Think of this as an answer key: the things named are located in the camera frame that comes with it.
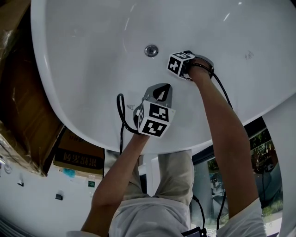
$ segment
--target khaki pants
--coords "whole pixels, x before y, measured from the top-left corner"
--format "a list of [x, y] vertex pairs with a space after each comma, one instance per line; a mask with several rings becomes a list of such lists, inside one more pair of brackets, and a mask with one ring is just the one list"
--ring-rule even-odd
[[[155, 197], [171, 199], [189, 206], [192, 199], [194, 167], [191, 150], [158, 155], [160, 184]], [[150, 197], [141, 188], [138, 164], [126, 188], [124, 200]]]

